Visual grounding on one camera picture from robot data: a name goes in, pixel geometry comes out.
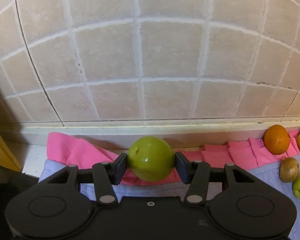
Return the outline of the large orange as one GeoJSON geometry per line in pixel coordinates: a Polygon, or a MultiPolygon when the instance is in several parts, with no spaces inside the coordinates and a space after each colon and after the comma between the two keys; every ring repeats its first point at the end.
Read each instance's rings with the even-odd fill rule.
{"type": "Polygon", "coordinates": [[[290,136],[281,125],[269,127],[264,134],[264,146],[273,155],[285,153],[290,145],[290,136]]]}

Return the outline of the brown kiwi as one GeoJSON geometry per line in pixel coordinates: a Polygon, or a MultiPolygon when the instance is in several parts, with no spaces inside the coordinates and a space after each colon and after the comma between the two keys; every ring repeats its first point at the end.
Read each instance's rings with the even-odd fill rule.
{"type": "Polygon", "coordinates": [[[279,177],[284,183],[296,180],[299,175],[299,163],[293,157],[288,157],[280,162],[279,177]]]}

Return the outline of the pink towel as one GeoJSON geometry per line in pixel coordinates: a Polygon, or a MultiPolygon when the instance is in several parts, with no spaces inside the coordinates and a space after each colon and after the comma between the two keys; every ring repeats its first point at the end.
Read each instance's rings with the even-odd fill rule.
{"type": "MultiPolygon", "coordinates": [[[[204,148],[195,151],[179,151],[189,161],[202,160],[209,163],[211,167],[222,168],[226,163],[233,162],[245,170],[250,170],[300,154],[296,142],[299,133],[299,129],[289,132],[289,148],[281,155],[271,154],[262,139],[252,137],[246,141],[229,141],[225,145],[205,144],[204,148]]],[[[95,163],[103,161],[111,163],[116,158],[117,154],[94,146],[84,139],[77,139],[63,133],[50,133],[47,140],[47,160],[40,180],[66,165],[88,169],[92,168],[95,163]]]]}

